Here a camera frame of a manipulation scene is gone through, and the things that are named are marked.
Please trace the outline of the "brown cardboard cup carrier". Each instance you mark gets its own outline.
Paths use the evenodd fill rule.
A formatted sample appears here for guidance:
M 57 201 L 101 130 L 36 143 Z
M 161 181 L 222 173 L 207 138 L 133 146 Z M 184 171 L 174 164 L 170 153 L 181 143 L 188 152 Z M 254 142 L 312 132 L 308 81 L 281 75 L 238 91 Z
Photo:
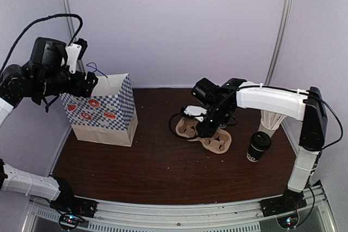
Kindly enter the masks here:
M 218 128 L 213 135 L 205 136 L 205 133 L 199 133 L 199 121 L 182 117 L 175 126 L 175 133 L 190 142 L 199 142 L 206 150 L 215 154 L 226 153 L 232 142 L 232 136 L 224 129 Z

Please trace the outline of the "blue checkered paper bag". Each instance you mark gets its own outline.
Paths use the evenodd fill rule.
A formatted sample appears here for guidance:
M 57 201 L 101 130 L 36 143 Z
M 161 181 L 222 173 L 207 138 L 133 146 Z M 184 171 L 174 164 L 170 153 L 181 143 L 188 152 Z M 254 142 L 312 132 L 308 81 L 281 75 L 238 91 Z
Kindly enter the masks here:
M 129 73 L 106 75 L 95 62 L 87 64 L 99 73 L 88 98 L 62 94 L 67 118 L 81 141 L 131 147 L 138 117 Z

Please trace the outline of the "single black paper coffee cup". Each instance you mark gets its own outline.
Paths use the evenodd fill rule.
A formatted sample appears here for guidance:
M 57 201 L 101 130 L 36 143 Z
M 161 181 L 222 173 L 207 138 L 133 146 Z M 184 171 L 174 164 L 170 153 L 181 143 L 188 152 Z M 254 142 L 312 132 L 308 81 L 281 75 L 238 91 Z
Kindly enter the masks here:
M 271 138 L 263 131 L 254 133 L 250 138 L 250 144 L 247 150 L 247 159 L 251 162 L 257 162 L 264 153 L 271 147 Z

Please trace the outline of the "black plastic cup lid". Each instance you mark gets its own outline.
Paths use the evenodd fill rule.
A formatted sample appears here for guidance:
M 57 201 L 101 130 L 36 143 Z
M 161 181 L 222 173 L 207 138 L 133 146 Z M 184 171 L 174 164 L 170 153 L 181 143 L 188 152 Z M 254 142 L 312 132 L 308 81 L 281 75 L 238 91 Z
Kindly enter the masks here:
M 266 133 L 258 131 L 251 136 L 250 143 L 254 148 L 265 151 L 271 147 L 271 138 Z

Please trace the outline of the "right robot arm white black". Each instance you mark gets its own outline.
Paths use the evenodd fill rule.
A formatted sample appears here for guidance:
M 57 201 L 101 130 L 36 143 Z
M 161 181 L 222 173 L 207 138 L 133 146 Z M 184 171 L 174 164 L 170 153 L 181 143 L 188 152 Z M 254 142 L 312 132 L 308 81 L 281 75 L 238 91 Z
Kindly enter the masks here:
M 302 122 L 299 152 L 278 203 L 284 211 L 290 211 L 296 206 L 324 148 L 327 114 L 320 90 L 316 87 L 308 91 L 288 90 L 239 78 L 231 78 L 218 86 L 203 78 L 196 83 L 191 93 L 203 106 L 189 105 L 184 113 L 198 120 L 199 138 L 212 137 L 219 125 L 227 116 L 232 116 L 237 108 L 272 112 Z

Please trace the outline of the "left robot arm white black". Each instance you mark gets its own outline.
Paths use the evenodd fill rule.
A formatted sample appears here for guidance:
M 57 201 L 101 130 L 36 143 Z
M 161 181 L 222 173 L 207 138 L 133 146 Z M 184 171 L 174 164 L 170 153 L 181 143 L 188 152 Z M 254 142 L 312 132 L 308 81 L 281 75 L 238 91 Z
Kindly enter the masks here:
M 94 73 L 77 70 L 88 44 L 84 39 L 66 44 L 39 37 L 29 61 L 23 66 L 12 64 L 1 73 L 1 122 L 3 123 L 24 98 L 45 109 L 68 93 L 76 97 L 91 96 L 98 79 Z M 78 208 L 78 200 L 64 178 L 42 177 L 20 171 L 1 161 L 1 190 L 37 196 L 56 203 L 66 212 Z

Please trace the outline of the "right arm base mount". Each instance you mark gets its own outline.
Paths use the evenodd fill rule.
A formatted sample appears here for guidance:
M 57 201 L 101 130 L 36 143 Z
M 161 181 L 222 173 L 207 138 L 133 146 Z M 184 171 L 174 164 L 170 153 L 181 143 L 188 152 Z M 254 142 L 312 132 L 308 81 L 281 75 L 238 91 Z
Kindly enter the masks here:
M 290 197 L 280 196 L 275 198 L 263 199 L 260 201 L 260 206 L 264 217 L 280 215 L 287 212 L 296 211 L 298 208 L 307 206 L 304 198 L 293 199 Z

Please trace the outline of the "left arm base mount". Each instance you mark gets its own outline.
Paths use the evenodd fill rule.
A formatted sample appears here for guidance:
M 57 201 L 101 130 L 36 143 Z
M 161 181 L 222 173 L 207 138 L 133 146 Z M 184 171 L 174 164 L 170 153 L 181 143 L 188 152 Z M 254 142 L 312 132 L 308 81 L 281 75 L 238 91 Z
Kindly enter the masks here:
M 60 212 L 74 214 L 78 217 L 93 218 L 97 209 L 95 200 L 79 197 L 58 198 L 49 203 L 52 208 Z

